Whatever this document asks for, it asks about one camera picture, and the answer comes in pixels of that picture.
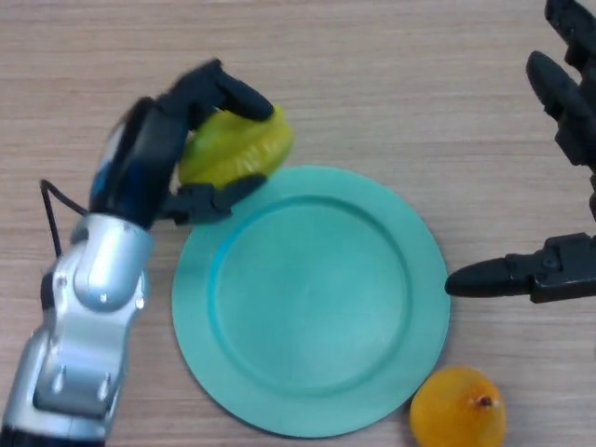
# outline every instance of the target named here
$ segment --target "tabletop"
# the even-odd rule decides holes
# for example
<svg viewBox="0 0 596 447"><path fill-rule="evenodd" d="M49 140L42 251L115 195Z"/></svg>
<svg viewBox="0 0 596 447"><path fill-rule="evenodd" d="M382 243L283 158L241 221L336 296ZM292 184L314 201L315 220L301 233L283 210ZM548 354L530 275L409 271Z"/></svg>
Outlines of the tabletop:
<svg viewBox="0 0 596 447"><path fill-rule="evenodd" d="M596 1L584 5L594 8ZM38 180L85 202L106 133L139 96L212 57L281 104L289 166L352 169L408 200L450 271L545 238L591 234L589 172L554 143L525 75L565 46L535 0L0 1L0 402L40 323L53 251ZM62 237L76 222L57 207ZM298 446L227 415L185 369L171 327L173 269L188 231L160 224L153 290L130 341L110 445ZM596 300L453 298L441 364L493 378L506 446L596 437ZM413 447L406 412L316 446Z"/></svg>

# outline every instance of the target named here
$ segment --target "silver robotic arm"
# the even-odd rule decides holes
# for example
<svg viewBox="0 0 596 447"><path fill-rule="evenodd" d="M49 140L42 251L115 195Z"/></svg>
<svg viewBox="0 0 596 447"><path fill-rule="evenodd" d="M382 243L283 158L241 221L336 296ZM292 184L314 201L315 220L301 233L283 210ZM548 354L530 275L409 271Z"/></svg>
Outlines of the silver robotic arm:
<svg viewBox="0 0 596 447"><path fill-rule="evenodd" d="M130 329L148 296L154 241L129 222L89 214L71 243L42 281L43 323L22 353L4 427L102 445L125 383Z"/></svg>
<svg viewBox="0 0 596 447"><path fill-rule="evenodd" d="M189 132L217 110L252 120L274 112L218 60L184 74L156 99L139 99L108 139L88 210L61 198L82 214L65 253L44 196L57 259L41 281L43 322L23 349L0 447L105 444L126 382L130 330L149 296L153 224L224 218L229 209L222 203L263 183L240 179L223 196L210 184L187 185L182 196L169 191Z"/></svg>

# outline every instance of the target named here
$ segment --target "orange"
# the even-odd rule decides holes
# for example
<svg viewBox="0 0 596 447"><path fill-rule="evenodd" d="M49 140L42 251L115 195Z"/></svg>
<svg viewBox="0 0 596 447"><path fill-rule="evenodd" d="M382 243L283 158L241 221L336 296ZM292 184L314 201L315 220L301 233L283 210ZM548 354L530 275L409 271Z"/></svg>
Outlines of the orange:
<svg viewBox="0 0 596 447"><path fill-rule="evenodd" d="M445 367L414 395L410 426L420 447L499 447L507 432L505 402L482 372Z"/></svg>

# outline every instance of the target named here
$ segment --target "robotic arm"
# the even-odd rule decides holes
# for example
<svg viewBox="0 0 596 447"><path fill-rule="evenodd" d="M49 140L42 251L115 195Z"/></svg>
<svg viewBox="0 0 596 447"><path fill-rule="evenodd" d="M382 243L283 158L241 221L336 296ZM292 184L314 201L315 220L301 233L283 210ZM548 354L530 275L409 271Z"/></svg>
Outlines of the robotic arm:
<svg viewBox="0 0 596 447"><path fill-rule="evenodd" d="M591 170L589 207L596 219L596 19L576 0L548 0L545 16L567 44L565 62L579 71L581 83L539 51L526 72L545 113L558 124L555 142L574 166ZM551 237L533 254L466 266L449 276L445 289L468 297L529 294L533 303L596 295L596 238Z"/></svg>
<svg viewBox="0 0 596 447"><path fill-rule="evenodd" d="M69 250L61 253L55 239L57 259L41 281L43 322L22 352L0 447L105 444L126 380L129 332L149 296L152 226L223 218L263 182L169 191L189 132L217 110L253 120L273 114L271 103L214 60L156 99L139 99L114 127Z"/></svg>

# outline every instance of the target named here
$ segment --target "teal plate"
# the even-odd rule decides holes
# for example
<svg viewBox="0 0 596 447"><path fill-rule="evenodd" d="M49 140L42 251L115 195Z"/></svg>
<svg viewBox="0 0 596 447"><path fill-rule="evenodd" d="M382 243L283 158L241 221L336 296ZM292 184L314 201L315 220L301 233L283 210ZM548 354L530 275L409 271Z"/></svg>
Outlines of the teal plate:
<svg viewBox="0 0 596 447"><path fill-rule="evenodd" d="M353 172L274 175L195 228L175 274L183 357L228 412L322 438L382 419L432 372L450 317L447 270L416 212Z"/></svg>

